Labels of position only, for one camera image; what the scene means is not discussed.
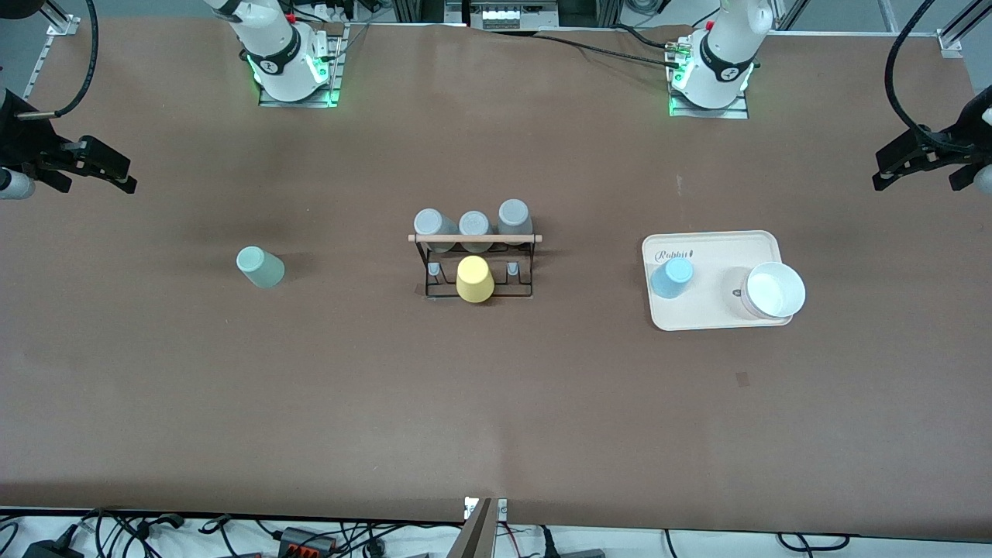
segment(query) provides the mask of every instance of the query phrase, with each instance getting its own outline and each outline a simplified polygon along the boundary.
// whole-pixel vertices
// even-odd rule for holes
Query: cup
[[[788,265],[765,262],[752,269],[744,280],[741,302],[758,318],[788,318],[806,302],[806,285],[800,274]]]
[[[507,200],[499,207],[500,234],[534,234],[534,224],[531,222],[531,211],[527,204],[520,200]]]
[[[454,221],[444,216],[437,209],[421,209],[414,217],[414,232],[417,234],[458,234]],[[428,247],[434,252],[447,252],[454,247],[454,242],[428,242]]]
[[[651,290],[663,299],[673,299],[685,292],[692,274],[692,262],[672,258],[651,274]]]
[[[465,302],[477,304],[489,300],[496,290],[496,283],[486,260],[479,256],[467,256],[458,262],[455,289]]]
[[[247,246],[238,252],[238,269],[249,281],[261,289],[275,287],[283,280],[286,274],[286,265],[283,260],[259,248],[258,246]]]
[[[493,227],[489,224],[489,217],[482,211],[469,211],[461,216],[458,221],[458,230],[462,234],[490,234]],[[488,250],[492,242],[462,242],[462,246],[469,252],[480,254]]]

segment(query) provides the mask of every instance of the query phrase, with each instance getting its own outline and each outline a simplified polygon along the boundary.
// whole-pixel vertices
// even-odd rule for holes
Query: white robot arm
[[[327,34],[303,22],[290,24],[278,0],[204,0],[231,24],[255,79],[273,98],[293,102],[327,83]]]
[[[672,72],[672,87],[703,108],[729,105],[747,86],[773,20],[768,0],[720,0],[712,27],[680,40],[690,52],[677,57],[682,68]]]

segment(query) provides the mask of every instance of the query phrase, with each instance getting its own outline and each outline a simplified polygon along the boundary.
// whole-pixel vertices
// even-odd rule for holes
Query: gray floor
[[[71,13],[84,14],[82,0],[61,0]],[[905,24],[919,6],[920,0],[891,0],[899,25]],[[954,16],[967,0],[939,0],[920,21],[918,31],[933,31]],[[674,0],[667,12],[645,22],[644,17],[625,13],[625,23],[647,26],[671,23],[691,23],[715,8],[717,0]],[[96,0],[103,17],[173,16],[210,17],[202,0]],[[45,41],[48,23],[41,15],[27,20],[0,20],[0,67],[6,86],[23,93],[38,52]],[[878,0],[811,0],[796,29],[809,31],[884,31],[885,25],[878,9]],[[992,84],[992,18],[982,22],[964,41],[964,58],[976,90]]]

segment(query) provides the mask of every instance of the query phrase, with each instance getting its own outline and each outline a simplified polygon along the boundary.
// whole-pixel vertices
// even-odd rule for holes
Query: blue cup
[[[651,274],[651,290],[664,299],[673,299],[685,292],[692,280],[692,262],[672,258]]]

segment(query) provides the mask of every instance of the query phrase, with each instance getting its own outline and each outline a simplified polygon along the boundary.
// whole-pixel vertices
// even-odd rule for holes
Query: white tray
[[[651,319],[666,332],[784,326],[792,317],[758,318],[740,299],[740,289],[759,263],[782,261],[779,241],[764,230],[654,234],[641,245]],[[666,260],[692,262],[692,281],[681,295],[665,299],[651,290],[651,274]]]

